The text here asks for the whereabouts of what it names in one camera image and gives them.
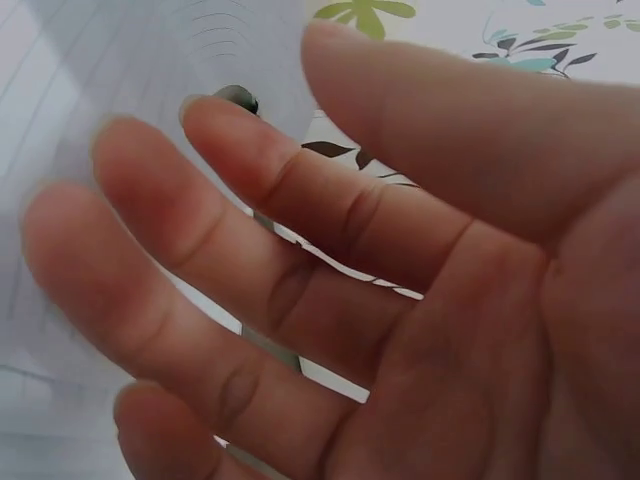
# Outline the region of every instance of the green leaf print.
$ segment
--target green leaf print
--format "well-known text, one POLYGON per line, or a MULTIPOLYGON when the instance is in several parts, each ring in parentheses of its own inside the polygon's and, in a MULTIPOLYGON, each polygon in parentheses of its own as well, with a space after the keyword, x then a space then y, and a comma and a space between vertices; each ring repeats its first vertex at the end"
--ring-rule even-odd
POLYGON ((324 18, 328 20, 330 18, 336 17, 337 15, 340 15, 343 12, 346 12, 347 10, 352 9, 352 2, 334 3, 332 5, 327 5, 326 7, 321 8, 316 12, 314 16, 315 18, 324 18))
POLYGON ((567 40, 568 38, 573 38, 576 36, 576 32, 553 32, 548 33, 547 35, 542 35, 538 37, 536 40, 545 41, 545 40, 567 40))
POLYGON ((354 18, 356 18, 356 12, 350 10, 336 18, 336 22, 348 25, 354 18))
POLYGON ((362 8, 357 13, 356 28, 375 40, 384 39, 386 32, 382 21, 372 8, 362 8))
POLYGON ((589 28, 587 25, 576 23, 574 25, 565 25, 564 27, 560 27, 560 30, 569 30, 569 31, 576 32, 580 30, 586 30, 587 28, 589 28))
POLYGON ((314 17, 327 20, 333 19, 343 24, 349 24, 355 19, 358 30, 373 39, 384 40, 386 31, 382 20, 378 16, 378 11, 399 18, 413 18, 416 16, 415 8, 401 1, 349 0, 321 8, 314 17))
POLYGON ((390 13, 396 17, 413 18, 416 16, 416 9, 411 5, 402 2, 389 2, 385 0, 374 0, 373 8, 381 12, 390 13))
POLYGON ((609 30, 618 28, 620 25, 622 25, 622 23, 620 23, 620 20, 607 20, 606 22, 604 22, 604 26, 609 30))

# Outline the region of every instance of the palm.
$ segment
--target palm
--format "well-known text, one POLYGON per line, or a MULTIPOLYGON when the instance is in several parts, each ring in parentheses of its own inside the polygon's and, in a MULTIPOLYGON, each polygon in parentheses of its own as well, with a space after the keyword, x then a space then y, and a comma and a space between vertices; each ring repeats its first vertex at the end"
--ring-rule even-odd
POLYGON ((186 106, 184 129, 247 203, 422 300, 260 227, 130 118, 105 127, 93 157, 136 242, 78 186, 46 188, 25 214, 37 281, 96 346, 162 386, 116 408, 136 479, 263 480, 211 431, 294 480, 638 478, 640 95, 349 41, 335 26, 308 34, 316 96, 433 195, 300 151, 215 98, 186 106), (369 388, 366 404, 209 321, 141 247, 369 388))

